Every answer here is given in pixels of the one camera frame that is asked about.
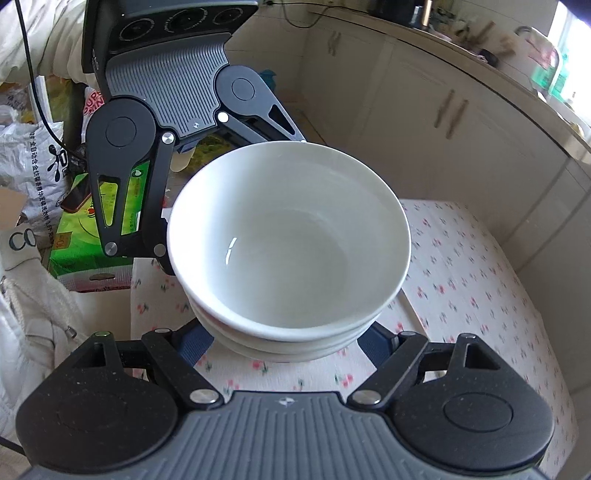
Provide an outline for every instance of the floral tablecloth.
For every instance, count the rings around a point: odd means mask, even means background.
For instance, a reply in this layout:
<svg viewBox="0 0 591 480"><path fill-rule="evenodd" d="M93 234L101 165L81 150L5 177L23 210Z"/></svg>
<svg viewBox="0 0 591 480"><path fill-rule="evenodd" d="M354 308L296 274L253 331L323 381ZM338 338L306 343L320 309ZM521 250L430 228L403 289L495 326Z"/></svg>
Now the floral tablecloth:
<svg viewBox="0 0 591 480"><path fill-rule="evenodd" d="M378 321L393 332L426 333L434 342L454 342L462 332L484 339L550 405L555 432L540 468L555 477L578 428L541 316L495 239L467 209L415 200L403 206L413 240L411 265L403 293ZM152 260L135 260L131 299L132 338L194 318L177 280ZM214 342L195 368L226 399L234 390L338 390L347 397L375 370L357 343L313 362L271 364Z"/></svg>

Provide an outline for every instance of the white bowl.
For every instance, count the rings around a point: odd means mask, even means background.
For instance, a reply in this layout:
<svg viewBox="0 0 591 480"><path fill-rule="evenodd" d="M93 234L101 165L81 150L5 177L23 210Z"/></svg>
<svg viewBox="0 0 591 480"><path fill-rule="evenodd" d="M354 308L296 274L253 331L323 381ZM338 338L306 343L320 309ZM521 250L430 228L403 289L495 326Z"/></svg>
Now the white bowl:
<svg viewBox="0 0 591 480"><path fill-rule="evenodd" d="M318 358L323 358L325 356L329 356L339 350L345 348L346 346L350 345L355 341L355 339L350 339L347 341L343 341L338 345L334 345L329 348L323 348L314 350L311 352L300 352L300 353L274 353L274 352L265 352L261 350L257 350L255 348L251 348L249 346L243 345L239 342L235 342L231 338L225 335L225 332L222 332L217 325L212 323L206 317L200 316L197 314L197 318L200 320L201 325L203 328L207 330L207 332L213 336L218 342L220 342L224 347L236 352L240 355L246 356L248 358L252 358L254 360L263 360L266 362L275 362L278 364L289 364L289 363L296 363L296 362L309 362L311 360L316 360ZM361 336L371 325L367 325L365 330L358 335Z"/></svg>
<svg viewBox="0 0 591 480"><path fill-rule="evenodd" d="M410 232L398 199L361 162L323 145L267 142L187 183L168 250L187 295L215 319L308 342L361 328L395 297Z"/></svg>
<svg viewBox="0 0 591 480"><path fill-rule="evenodd" d="M346 346L352 343L354 340L357 340L357 338L363 335L377 318L373 318L367 324L362 325L361 328L356 328L348 332L341 333L340 335L335 335L320 340L312 340L310 342L277 342L275 340L267 340L239 332L238 330L229 327L219 320L216 320L212 315L203 310L193 299L189 299L189 303L191 304L191 308L193 309L193 312L197 318L199 318L202 322L212 324L212 326L217 332L220 333L220 335L223 335L224 337L239 343L240 345L252 348L254 350L268 353L280 353L283 355L313 353L317 351L326 351L333 348L334 350L331 353L336 352L343 348L341 345L345 344Z"/></svg>

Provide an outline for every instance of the black cable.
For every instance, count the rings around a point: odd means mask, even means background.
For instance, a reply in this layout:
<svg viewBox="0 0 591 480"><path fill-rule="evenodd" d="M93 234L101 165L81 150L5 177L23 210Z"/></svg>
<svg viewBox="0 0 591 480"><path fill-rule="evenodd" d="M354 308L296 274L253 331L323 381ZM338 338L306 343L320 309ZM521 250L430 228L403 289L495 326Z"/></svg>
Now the black cable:
<svg viewBox="0 0 591 480"><path fill-rule="evenodd" d="M330 8L342 8L344 10L351 10L352 12L358 12L358 13L363 13L363 14L367 13L367 12L364 12L363 10L356 10L354 8L342 7L340 5L329 5L324 10L322 10L322 12L320 12L318 14L318 18L316 18L316 20L314 20L310 25L306 25L306 26L302 27L301 25L296 25L289 18L287 18L287 11L285 10L286 5L317 5L318 7L323 7L324 5L323 4L311 4L309 2L287 2L286 3L283 0L281 0L281 9L283 10L283 17L285 18L285 21L287 23L289 23L292 27L302 28L302 29L312 28L313 26L315 26L320 21L320 19L324 16L326 11L329 10Z"/></svg>
<svg viewBox="0 0 591 480"><path fill-rule="evenodd" d="M86 159L84 157L77 154L73 150L69 149L65 145L65 143L63 143L59 138L57 138L57 135L53 132L53 130L49 126L49 122L47 121L47 118L45 117L45 113L43 112L43 107L41 106L41 102L39 101L39 95L37 93L37 87L35 85L35 73L33 72L33 61L31 60L31 50L29 50L29 39L27 37L27 26L25 25L25 18L22 14L21 2L20 2L20 0L14 0L14 1L17 6L18 21L21 24L22 40L25 45L25 57L27 58L27 67L29 69L29 76L31 77L31 90L33 91L33 98L35 100L35 104L37 105L37 110L39 110L39 116L41 117L41 121L43 122L43 125L45 125L47 132L51 135L53 140L55 140L56 143L61 148L66 150L73 157L76 157L78 160L86 161Z"/></svg>
<svg viewBox="0 0 591 480"><path fill-rule="evenodd" d="M25 450L23 450L23 448L20 445L17 445L16 443L11 442L10 440L6 440L6 438L4 437L0 437L0 445L6 447L9 450L12 450L13 452L17 452L23 456L26 456Z"/></svg>

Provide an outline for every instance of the smartphone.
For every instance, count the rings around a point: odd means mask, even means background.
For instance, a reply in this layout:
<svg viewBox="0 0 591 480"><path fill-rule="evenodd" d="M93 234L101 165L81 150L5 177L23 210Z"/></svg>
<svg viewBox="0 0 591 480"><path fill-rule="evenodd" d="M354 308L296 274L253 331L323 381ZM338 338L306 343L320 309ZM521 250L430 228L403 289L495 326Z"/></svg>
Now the smartphone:
<svg viewBox="0 0 591 480"><path fill-rule="evenodd" d="M61 201L60 207L64 212L76 213L90 198L91 193L90 178L88 174L86 174L86 176L79 181Z"/></svg>

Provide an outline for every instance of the camera lens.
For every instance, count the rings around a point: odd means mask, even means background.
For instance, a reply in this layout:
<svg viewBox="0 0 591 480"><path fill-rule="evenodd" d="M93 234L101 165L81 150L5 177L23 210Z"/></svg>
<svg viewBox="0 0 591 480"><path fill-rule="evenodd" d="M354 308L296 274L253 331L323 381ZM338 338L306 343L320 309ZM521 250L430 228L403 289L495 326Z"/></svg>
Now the camera lens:
<svg viewBox="0 0 591 480"><path fill-rule="evenodd" d="M216 25L225 25L227 23L233 22L237 18L242 15L242 8L234 7L228 8L220 13L218 13L213 18L213 23Z"/></svg>
<svg viewBox="0 0 591 480"><path fill-rule="evenodd" d="M146 35L153 27L154 22L152 20L149 18L140 18L126 25L121 30L119 38L123 41L134 41Z"/></svg>
<svg viewBox="0 0 591 480"><path fill-rule="evenodd" d="M174 14L166 22L166 30L172 33L179 33L185 30L191 30L199 25L206 17L207 11L203 8L193 8L191 10L182 10Z"/></svg>

